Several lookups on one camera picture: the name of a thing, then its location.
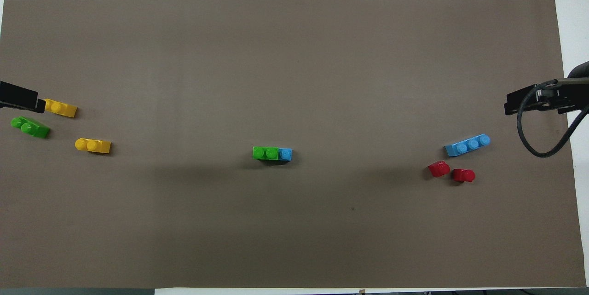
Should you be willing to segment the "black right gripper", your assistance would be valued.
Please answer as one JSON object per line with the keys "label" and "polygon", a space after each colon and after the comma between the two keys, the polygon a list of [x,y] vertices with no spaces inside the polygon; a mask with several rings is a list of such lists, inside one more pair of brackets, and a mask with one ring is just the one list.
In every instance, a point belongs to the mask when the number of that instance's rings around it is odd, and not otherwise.
{"label": "black right gripper", "polygon": [[524,112],[556,110],[564,114],[581,110],[588,102],[587,78],[553,79],[507,94],[503,110],[507,116],[518,113],[520,109]]}

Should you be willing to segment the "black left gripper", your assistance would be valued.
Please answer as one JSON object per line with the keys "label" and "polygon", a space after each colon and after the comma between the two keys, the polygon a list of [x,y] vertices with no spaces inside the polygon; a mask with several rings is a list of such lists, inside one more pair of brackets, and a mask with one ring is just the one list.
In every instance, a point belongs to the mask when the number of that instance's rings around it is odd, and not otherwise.
{"label": "black left gripper", "polygon": [[38,98],[38,92],[35,90],[0,81],[0,108],[44,113],[46,101]]}

